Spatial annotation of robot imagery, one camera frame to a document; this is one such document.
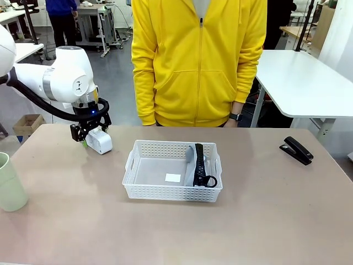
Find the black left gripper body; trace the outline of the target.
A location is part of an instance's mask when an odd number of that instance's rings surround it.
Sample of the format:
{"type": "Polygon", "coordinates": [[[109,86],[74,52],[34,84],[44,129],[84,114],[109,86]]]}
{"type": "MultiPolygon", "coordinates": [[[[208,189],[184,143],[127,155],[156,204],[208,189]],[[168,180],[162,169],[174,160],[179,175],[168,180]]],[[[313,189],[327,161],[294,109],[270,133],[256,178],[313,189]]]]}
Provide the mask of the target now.
{"type": "Polygon", "coordinates": [[[100,119],[103,115],[109,115],[108,102],[89,102],[89,103],[73,103],[72,109],[76,122],[86,122],[99,126],[100,119]]]}

